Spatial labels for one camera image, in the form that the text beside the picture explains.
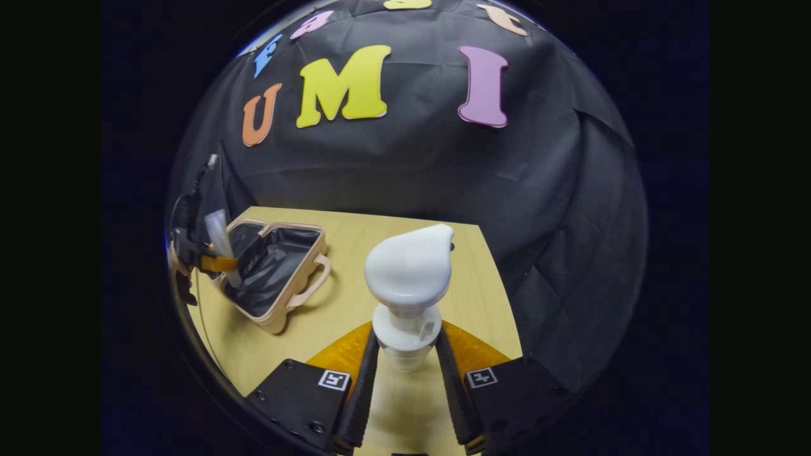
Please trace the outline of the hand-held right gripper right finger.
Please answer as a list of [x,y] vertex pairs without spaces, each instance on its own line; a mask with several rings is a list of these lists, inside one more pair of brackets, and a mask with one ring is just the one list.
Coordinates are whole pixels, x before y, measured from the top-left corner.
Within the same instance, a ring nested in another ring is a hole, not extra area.
[[559,421],[572,393],[531,357],[510,360],[447,321],[435,341],[457,442],[467,455],[506,455]]

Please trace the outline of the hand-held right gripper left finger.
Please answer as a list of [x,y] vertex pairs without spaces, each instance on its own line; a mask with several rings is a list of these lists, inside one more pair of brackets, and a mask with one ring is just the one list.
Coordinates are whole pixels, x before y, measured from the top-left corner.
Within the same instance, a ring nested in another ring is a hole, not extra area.
[[363,445],[380,344],[368,322],[307,362],[282,360],[246,400],[307,454],[352,455]]

